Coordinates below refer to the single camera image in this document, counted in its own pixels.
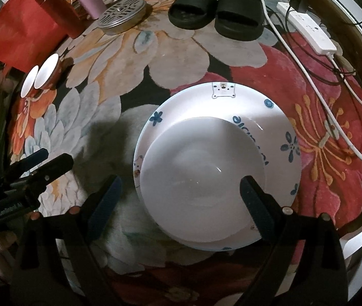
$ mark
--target white power strip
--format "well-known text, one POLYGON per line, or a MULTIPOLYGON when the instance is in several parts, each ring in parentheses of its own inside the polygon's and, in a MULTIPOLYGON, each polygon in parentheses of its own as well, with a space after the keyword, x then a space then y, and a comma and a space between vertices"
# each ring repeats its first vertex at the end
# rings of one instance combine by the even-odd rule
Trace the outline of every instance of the white power strip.
MULTIPOLYGON (((286 2, 278 2, 277 9, 285 16, 290 5, 286 2)), ((289 19, 293 26, 313 47, 319 55, 335 53, 337 48, 331 39, 325 34, 321 27, 308 15, 295 11, 291 8, 289 19)))

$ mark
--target slipper pair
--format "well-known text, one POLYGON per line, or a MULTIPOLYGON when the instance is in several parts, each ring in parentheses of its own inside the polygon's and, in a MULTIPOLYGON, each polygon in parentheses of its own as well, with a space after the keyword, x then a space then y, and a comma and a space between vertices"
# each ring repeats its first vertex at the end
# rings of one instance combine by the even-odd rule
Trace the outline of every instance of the slipper pair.
POLYGON ((203 28, 214 18, 222 36, 252 41, 262 35, 265 16, 260 0, 176 0, 168 11, 170 22, 185 30, 203 28))

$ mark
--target orange flower pattern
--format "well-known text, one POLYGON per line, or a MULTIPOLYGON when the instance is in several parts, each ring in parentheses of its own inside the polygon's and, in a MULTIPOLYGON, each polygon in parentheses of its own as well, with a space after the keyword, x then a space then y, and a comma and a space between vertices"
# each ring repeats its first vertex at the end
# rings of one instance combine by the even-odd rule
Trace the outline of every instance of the orange flower pattern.
POLYGON ((11 108, 11 122, 8 126, 13 154, 21 154, 25 139, 34 134, 35 119, 45 114, 55 97, 56 90, 40 90, 33 98, 18 97, 14 102, 11 108))
MULTIPOLYGON (((313 53, 300 34, 293 35, 313 53)), ((331 82, 338 81, 332 71, 308 57, 298 46, 293 49, 312 72, 331 82)), ((302 152, 302 177, 294 209, 308 216, 328 212, 340 228, 357 218, 362 210, 362 161, 339 136, 288 54, 267 46, 263 50, 268 63, 261 68, 231 67, 233 80, 261 91, 276 102, 296 131, 302 152)), ((325 57, 319 59, 328 63, 325 57)), ((362 89, 355 79, 348 77, 348 81, 362 99, 362 89)), ((348 138, 362 152, 362 106, 345 85, 327 85, 317 79, 314 82, 348 138)))

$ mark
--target red flower pattern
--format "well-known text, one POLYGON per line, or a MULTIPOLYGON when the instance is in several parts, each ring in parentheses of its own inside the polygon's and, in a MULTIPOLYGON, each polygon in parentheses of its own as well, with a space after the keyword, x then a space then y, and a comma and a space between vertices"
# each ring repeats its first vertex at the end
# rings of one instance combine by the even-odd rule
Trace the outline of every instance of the red flower pattern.
MULTIPOLYGON (((302 36, 297 42, 310 53, 302 36)), ((340 228, 354 220, 362 210, 362 161, 339 137, 311 86, 288 54, 263 46, 268 62, 261 68, 231 67, 233 80, 250 86, 276 102, 290 119, 301 146, 302 176, 293 208, 300 214, 318 216, 328 212, 340 228)), ((329 81, 338 81, 298 46, 294 52, 308 69, 329 81)), ((318 57, 329 63, 326 57, 318 57)), ((356 80, 347 77, 362 99, 356 80)), ((362 153, 362 106, 345 85, 326 85, 313 79, 343 130, 362 153)))

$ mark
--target drain grate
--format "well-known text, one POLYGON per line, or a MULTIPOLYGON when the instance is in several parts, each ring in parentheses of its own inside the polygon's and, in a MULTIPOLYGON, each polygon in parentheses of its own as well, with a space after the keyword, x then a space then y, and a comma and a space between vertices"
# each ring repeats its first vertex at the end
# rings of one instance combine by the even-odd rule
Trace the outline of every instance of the drain grate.
POLYGON ((120 0, 107 9, 98 21, 105 34, 119 34, 136 26, 146 14, 144 0, 120 0))

